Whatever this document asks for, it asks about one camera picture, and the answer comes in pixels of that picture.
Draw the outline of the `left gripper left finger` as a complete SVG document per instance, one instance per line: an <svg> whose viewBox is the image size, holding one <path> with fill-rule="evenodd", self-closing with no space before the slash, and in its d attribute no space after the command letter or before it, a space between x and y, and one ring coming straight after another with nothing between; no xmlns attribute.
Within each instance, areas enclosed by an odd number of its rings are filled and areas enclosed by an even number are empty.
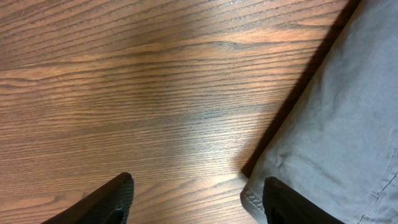
<svg viewBox="0 0 398 224"><path fill-rule="evenodd" d="M126 224L134 198L134 179L122 172L43 224Z"/></svg>

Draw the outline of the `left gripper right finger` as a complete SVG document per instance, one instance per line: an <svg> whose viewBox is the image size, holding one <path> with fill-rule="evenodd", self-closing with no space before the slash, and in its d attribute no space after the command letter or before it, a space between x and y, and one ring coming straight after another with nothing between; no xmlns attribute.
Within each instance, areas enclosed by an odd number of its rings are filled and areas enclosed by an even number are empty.
<svg viewBox="0 0 398 224"><path fill-rule="evenodd" d="M276 177L265 179L262 203L268 224L343 224Z"/></svg>

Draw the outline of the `grey shorts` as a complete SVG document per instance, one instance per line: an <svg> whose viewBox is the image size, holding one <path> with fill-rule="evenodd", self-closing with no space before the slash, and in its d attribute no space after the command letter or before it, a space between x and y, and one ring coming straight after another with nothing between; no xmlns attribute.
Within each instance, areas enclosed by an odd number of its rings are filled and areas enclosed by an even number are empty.
<svg viewBox="0 0 398 224"><path fill-rule="evenodd" d="M343 223L397 222L397 1L361 1L257 160L241 203L259 223L274 176Z"/></svg>

